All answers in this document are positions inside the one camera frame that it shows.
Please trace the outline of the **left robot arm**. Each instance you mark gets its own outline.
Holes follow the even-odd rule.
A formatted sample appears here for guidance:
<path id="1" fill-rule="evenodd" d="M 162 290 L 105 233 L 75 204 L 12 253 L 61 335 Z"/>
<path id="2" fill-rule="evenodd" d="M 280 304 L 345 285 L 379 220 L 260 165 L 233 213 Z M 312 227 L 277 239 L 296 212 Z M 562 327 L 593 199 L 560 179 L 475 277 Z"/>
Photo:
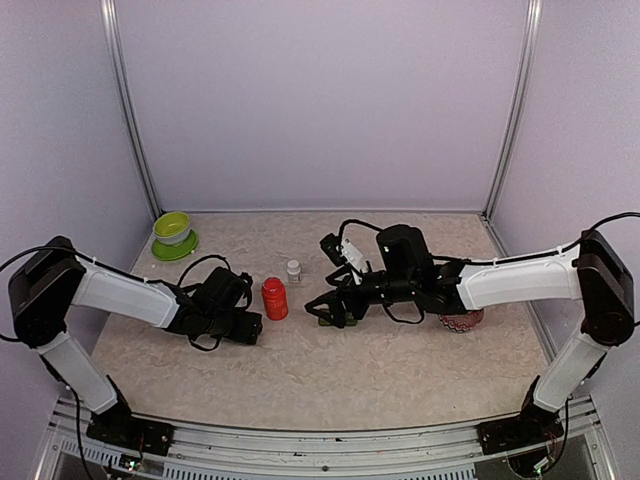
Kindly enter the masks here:
<path id="1" fill-rule="evenodd" d="M 14 334 L 10 340 L 35 350 L 121 445 L 140 434 L 137 418 L 115 383 L 93 363 L 66 324 L 73 307 L 129 317 L 185 337 L 196 347 L 206 336 L 256 344 L 262 317 L 250 311 L 252 279 L 228 266 L 189 286 L 148 280 L 77 251 L 64 236 L 26 249 L 4 262 L 23 264 L 11 275 L 8 295 Z"/>

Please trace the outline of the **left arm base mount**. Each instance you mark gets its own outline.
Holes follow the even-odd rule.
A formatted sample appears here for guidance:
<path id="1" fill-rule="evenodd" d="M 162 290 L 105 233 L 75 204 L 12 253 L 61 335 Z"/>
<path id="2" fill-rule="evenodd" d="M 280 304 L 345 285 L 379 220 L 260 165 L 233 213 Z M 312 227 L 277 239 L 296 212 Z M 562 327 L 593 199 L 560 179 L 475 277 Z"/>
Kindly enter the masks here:
<path id="1" fill-rule="evenodd" d="M 93 416 L 86 430 L 89 438 L 143 454 L 166 456 L 174 427 L 168 423 L 135 416 Z"/>

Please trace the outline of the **orange pill bottle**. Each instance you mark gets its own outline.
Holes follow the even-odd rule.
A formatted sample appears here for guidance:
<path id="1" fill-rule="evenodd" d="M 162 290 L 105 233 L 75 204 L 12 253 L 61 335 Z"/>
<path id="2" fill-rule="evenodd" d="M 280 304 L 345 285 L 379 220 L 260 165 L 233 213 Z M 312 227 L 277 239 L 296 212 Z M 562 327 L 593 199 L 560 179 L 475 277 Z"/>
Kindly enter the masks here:
<path id="1" fill-rule="evenodd" d="M 261 294 L 267 317 L 273 321 L 284 320 L 289 313 L 284 283 L 277 277 L 269 277 L 262 284 Z"/>

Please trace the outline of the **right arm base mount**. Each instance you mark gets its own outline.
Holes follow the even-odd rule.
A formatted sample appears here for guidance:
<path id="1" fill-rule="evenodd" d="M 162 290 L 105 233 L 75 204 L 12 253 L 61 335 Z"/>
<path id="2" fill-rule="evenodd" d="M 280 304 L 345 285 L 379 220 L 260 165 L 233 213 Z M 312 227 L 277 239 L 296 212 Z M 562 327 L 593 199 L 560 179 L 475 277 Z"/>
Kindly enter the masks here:
<path id="1" fill-rule="evenodd" d="M 545 423 L 514 416 L 482 422 L 477 426 L 477 432 L 483 454 L 492 455 L 562 437 L 564 428 L 555 419 Z"/>

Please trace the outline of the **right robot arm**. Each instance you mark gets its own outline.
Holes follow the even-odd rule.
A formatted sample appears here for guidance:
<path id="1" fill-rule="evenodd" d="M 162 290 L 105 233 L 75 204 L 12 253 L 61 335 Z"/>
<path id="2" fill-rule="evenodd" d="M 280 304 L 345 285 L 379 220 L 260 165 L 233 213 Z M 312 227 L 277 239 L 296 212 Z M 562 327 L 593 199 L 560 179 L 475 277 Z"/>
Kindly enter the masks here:
<path id="1" fill-rule="evenodd" d="M 484 261 L 434 256 L 422 231 L 406 224 L 375 232 L 384 263 L 379 271 L 342 231 L 321 240 L 321 250 L 337 269 L 325 279 L 332 290 L 306 303 L 307 313 L 344 328 L 362 320 L 372 305 L 388 311 L 411 302 L 420 316 L 456 317 L 509 303 L 582 302 L 582 323 L 532 383 L 511 423 L 520 443 L 531 444 L 546 432 L 576 387 L 638 326 L 633 277 L 596 226 L 552 250 Z"/>

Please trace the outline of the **green weekly pill organizer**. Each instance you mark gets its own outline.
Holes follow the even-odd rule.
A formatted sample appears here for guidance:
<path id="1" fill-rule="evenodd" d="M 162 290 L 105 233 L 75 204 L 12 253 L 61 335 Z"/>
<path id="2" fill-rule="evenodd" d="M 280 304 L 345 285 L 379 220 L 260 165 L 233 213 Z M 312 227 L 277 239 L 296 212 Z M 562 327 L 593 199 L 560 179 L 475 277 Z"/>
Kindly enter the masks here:
<path id="1" fill-rule="evenodd" d="M 330 327 L 331 326 L 331 323 L 326 321 L 323 318 L 318 318 L 317 319 L 317 323 L 318 323 L 319 326 L 322 326 L 322 327 Z M 352 315 L 348 314 L 346 316 L 346 326 L 347 327 L 355 327 L 357 324 L 358 324 L 358 321 L 356 319 L 354 319 Z"/>

